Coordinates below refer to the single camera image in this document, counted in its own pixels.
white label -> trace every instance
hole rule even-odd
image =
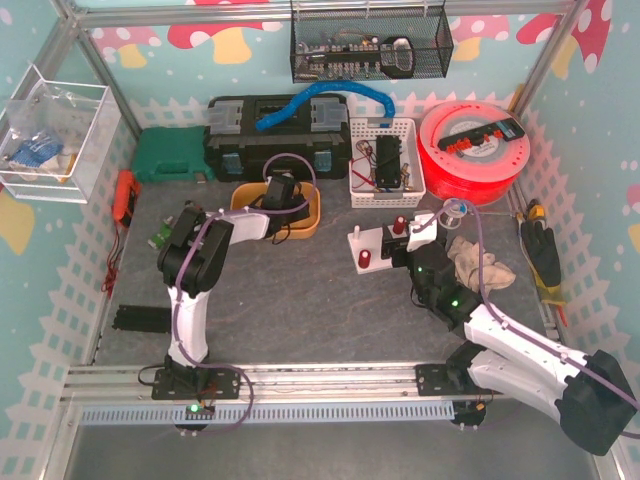
[[[474,128],[482,127],[486,125],[486,123],[480,123],[475,120],[464,120],[453,127],[449,131],[449,135],[455,135],[456,133],[466,132],[467,130],[472,130]],[[462,150],[462,153],[468,155],[470,157],[482,158],[488,157],[493,154],[498,149],[499,140],[491,136],[489,137],[488,142],[484,142],[482,145],[477,147],[467,148],[466,150]]]

red spool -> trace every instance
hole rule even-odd
[[[459,101],[432,109],[420,127],[418,151],[427,189],[436,197],[464,198],[486,205],[502,197],[524,168],[530,154],[526,135],[505,142],[490,138],[479,147],[463,150],[462,155],[437,147],[448,135],[503,120],[509,114],[481,102]]]
[[[358,257],[358,266],[360,268],[369,268],[371,263],[371,252],[369,250],[360,250],[360,256]]]

orange multimeter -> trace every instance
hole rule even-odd
[[[133,209],[140,194],[140,183],[131,170],[120,170],[113,200],[113,219],[123,228],[129,228]]]

blue foam tube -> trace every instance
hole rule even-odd
[[[384,116],[385,118],[393,118],[396,114],[396,107],[393,105],[393,100],[386,93],[378,92],[371,87],[367,87],[365,85],[361,85],[355,82],[348,81],[337,81],[337,82],[318,82],[311,85],[306,90],[295,95],[289,104],[284,107],[282,110],[278,110],[277,112],[271,113],[266,117],[258,120],[256,122],[256,129],[259,131],[266,130],[267,128],[271,128],[274,125],[278,125],[279,123],[284,122],[287,118],[291,117],[296,110],[302,105],[304,102],[309,100],[311,97],[318,95],[323,92],[334,92],[334,91],[347,91],[353,93],[359,93],[360,95],[364,95],[365,97],[369,97],[372,100],[380,102],[384,106]]]

white plastic basket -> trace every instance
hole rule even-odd
[[[349,190],[351,191],[352,208],[415,208],[427,189],[422,177],[422,164],[416,143],[416,124],[411,118],[351,118],[351,146],[353,158],[359,159],[362,154],[356,148],[360,140],[367,140],[375,153],[377,135],[397,135],[402,142],[400,146],[400,164],[408,164],[409,187],[379,191],[361,180],[353,172],[369,177],[370,166],[365,160],[350,162]]]
[[[49,173],[12,168],[9,154],[16,150],[19,140],[7,133],[4,139],[0,139],[0,182],[18,199],[87,203],[118,127],[120,110],[107,86],[50,81],[42,78],[37,69],[36,73],[40,80],[26,97],[34,106],[38,104],[38,96],[46,93],[50,86],[59,86],[86,97],[76,100],[79,108],[75,111],[61,109],[57,112],[63,115],[68,130],[82,132],[84,138],[75,162],[66,169]]]

